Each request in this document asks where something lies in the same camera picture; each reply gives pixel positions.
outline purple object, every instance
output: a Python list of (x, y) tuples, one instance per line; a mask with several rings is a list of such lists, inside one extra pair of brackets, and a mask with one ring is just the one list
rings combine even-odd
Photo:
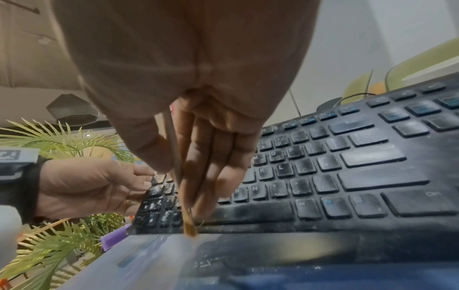
[(131, 225), (125, 225), (120, 227), (117, 230), (114, 230), (111, 233), (106, 234), (105, 236), (102, 236), (99, 240), (102, 243), (102, 249), (104, 251), (108, 251), (111, 247), (116, 245), (117, 243), (121, 242), (125, 238), (127, 238), (128, 234), (126, 231)]

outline white sleeve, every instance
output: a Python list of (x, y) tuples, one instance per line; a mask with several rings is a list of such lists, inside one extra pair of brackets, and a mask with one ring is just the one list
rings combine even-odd
[(0, 269), (16, 257), (16, 239), (21, 233), (21, 227), (18, 211), (12, 206), (0, 205)]

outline spacebar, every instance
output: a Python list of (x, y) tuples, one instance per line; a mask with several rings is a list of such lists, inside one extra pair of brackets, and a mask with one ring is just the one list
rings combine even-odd
[(338, 173), (346, 191), (368, 190), (376, 188), (421, 185), (429, 183), (429, 179), (414, 168), (379, 168), (365, 171)]
[(205, 220), (205, 225), (255, 224), (293, 221), (294, 215), (289, 201), (240, 204), (218, 207)]

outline black keyboard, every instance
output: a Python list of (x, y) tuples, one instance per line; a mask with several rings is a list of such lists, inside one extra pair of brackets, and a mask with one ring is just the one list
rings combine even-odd
[[(171, 181), (153, 180), (137, 234), (183, 232)], [(458, 188), (454, 74), (263, 128), (244, 181), (198, 230), (458, 231)]]

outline keyboard frame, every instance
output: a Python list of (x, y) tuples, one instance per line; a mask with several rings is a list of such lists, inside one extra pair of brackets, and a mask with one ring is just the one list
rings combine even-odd
[[(419, 88), (425, 84), (430, 84), (434, 82), (441, 82), (446, 85), (446, 89), (438, 92), (432, 92), (428, 94), (421, 94)], [(374, 100), (375, 98), (379, 97), (391, 97), (398, 92), (404, 90), (414, 90), (417, 93), (417, 96), (414, 98), (402, 100), (402, 101), (393, 101), (391, 99), (388, 105), (383, 105), (379, 107), (370, 108), (367, 105), (367, 101)], [(316, 112), (313, 114), (309, 114), (306, 116), (301, 116), (290, 121), (295, 121), (298, 123), (297, 129), (287, 130), (283, 129), (283, 124), (278, 123), (272, 125), (274, 128), (274, 133), (262, 137), (262, 139), (273, 139), (276, 136), (281, 136), (284, 134), (290, 134), (292, 132), (298, 131), (299, 129), (304, 129), (307, 132), (309, 137), (309, 141), (306, 143), (301, 143), (302, 146), (312, 142), (311, 136), (309, 134), (309, 130), (311, 128), (316, 128), (317, 126), (324, 126), (326, 131), (329, 134), (329, 137), (320, 139), (318, 141), (322, 142), (327, 149), (326, 155), (334, 155), (336, 159), (341, 164), (342, 169), (337, 171), (331, 172), (322, 172), (317, 164), (317, 157), (325, 156), (324, 154), (318, 156), (311, 156), (308, 157), (306, 154), (306, 150), (303, 148), (303, 152), (305, 153), (304, 159), (311, 158), (313, 159), (314, 165), (317, 169), (317, 173), (312, 175), (303, 175), (299, 176), (294, 166), (294, 161), (291, 161), (295, 176), (292, 178), (286, 178), (282, 180), (286, 180), (287, 188), (288, 188), (288, 197), (287, 200), (290, 201), (292, 206), (295, 220), (289, 222), (272, 222), (272, 223), (258, 223), (258, 224), (231, 224), (231, 225), (202, 225), (198, 227), (198, 231), (200, 233), (208, 233), (208, 234), (221, 234), (221, 233), (285, 233), (285, 232), (330, 232), (330, 231), (458, 231), (459, 230), (459, 215), (452, 215), (452, 216), (425, 216), (425, 217), (398, 217), (395, 216), (387, 203), (382, 199), (381, 193), (383, 192), (392, 192), (392, 191), (408, 191), (413, 189), (421, 189), (421, 190), (428, 190), (433, 192), (441, 192), (443, 195), (447, 196), (447, 198), (452, 202), (452, 204), (459, 210), (459, 129), (446, 131), (446, 132), (437, 132), (432, 128), (429, 128), (429, 134), (419, 137), (413, 138), (404, 138), (399, 133), (397, 133), (392, 126), (401, 124), (405, 121), (394, 122), (394, 123), (387, 123), (384, 121), (382, 117), (378, 114), (382, 111), (386, 111), (388, 109), (394, 107), (401, 107), (405, 112), (407, 112), (410, 116), (410, 120), (417, 120), (422, 123), (421, 120), (426, 119), (430, 116), (425, 117), (416, 117), (414, 114), (409, 112), (405, 109), (405, 106), (420, 101), (420, 100), (434, 100), (439, 97), (451, 95), (453, 93), (459, 93), (459, 73), (448, 75), (445, 77), (441, 77), (435, 80), (430, 80), (427, 82), (423, 82), (421, 84), (405, 87), (402, 89), (398, 89), (389, 93), (385, 93), (383, 95), (378, 95), (374, 97), (369, 97), (357, 102), (353, 102), (350, 104), (341, 105), (330, 110), (324, 112)], [(347, 114), (345, 116), (341, 116), (338, 113), (340, 108), (348, 108), (348, 107), (356, 107), (360, 111), (357, 113)], [(442, 112), (438, 114), (459, 114), (459, 109), (450, 110), (445, 107), (441, 107)], [(328, 119), (325, 121), (320, 121), (318, 119), (318, 115), (322, 113), (327, 113), (330, 111), (334, 111), (337, 114), (337, 117)], [(299, 121), (306, 118), (315, 117), (317, 122), (314, 124), (301, 126)], [(344, 151), (336, 151), (330, 152), (329, 148), (326, 146), (325, 141), (328, 138), (336, 137), (337, 135), (333, 135), (328, 126), (330, 124), (335, 124), (338, 122), (343, 122), (346, 120), (353, 120), (356, 118), (362, 119), (370, 119), (374, 123), (374, 128), (379, 128), (382, 130), (385, 135), (389, 139), (389, 143), (394, 144), (397, 148), (399, 148), (403, 154), (406, 156), (407, 160), (395, 162), (395, 163), (388, 163), (388, 164), (378, 164), (378, 165), (370, 165), (370, 166), (363, 166), (357, 168), (348, 168), (343, 159), (339, 156), (341, 153), (349, 151), (349, 150), (358, 150), (359, 148), (369, 148), (374, 145), (359, 147), (356, 148), (354, 144), (352, 144), (348, 138), (348, 135), (351, 133), (339, 134), (338, 136), (344, 136), (350, 145), (351, 149), (347, 149)], [(271, 165), (274, 169), (274, 175), (276, 176), (275, 172), (275, 165), (271, 164), (268, 160), (268, 165)], [(414, 185), (414, 186), (403, 186), (403, 187), (392, 187), (387, 189), (372, 189), (372, 190), (363, 190), (363, 191), (345, 191), (341, 182), (337, 178), (337, 174), (340, 172), (359, 172), (359, 171), (366, 171), (370, 169), (376, 168), (400, 168), (402, 170), (407, 171), (420, 171), (422, 174), (429, 178), (429, 183), (426, 185)], [(313, 176), (321, 176), (321, 175), (332, 175), (336, 184), (338, 185), (339, 192), (332, 193), (332, 194), (317, 194), (316, 189), (313, 186), (311, 178)], [(311, 196), (306, 197), (294, 197), (292, 195), (292, 189), (289, 184), (289, 180), (298, 177), (306, 177), (311, 185), (313, 194)], [(242, 186), (249, 187), (251, 184), (242, 184)], [(349, 201), (349, 196), (352, 194), (364, 194), (364, 193), (371, 193), (375, 195), (380, 204), (382, 205), (383, 209), (387, 213), (387, 216), (384, 218), (359, 218), (352, 207), (352, 204)], [(352, 217), (350, 219), (328, 219), (325, 215), (324, 208), (320, 201), (321, 197), (343, 197), (347, 203), (347, 206), (351, 210)], [(316, 201), (318, 209), (321, 214), (321, 219), (316, 221), (305, 221), (300, 220), (297, 215), (297, 209), (295, 206), (295, 200), (303, 199), (303, 198), (313, 198)], [(249, 194), (249, 203), (276, 203), (278, 200), (272, 199), (270, 196), (268, 197), (267, 201), (253, 201)], [(231, 205), (219, 205), (219, 206), (233, 206), (234, 202)], [(134, 224), (132, 227), (134, 233), (136, 234), (180, 234), (183, 232), (182, 227), (145, 227), (145, 226), (137, 226)]]

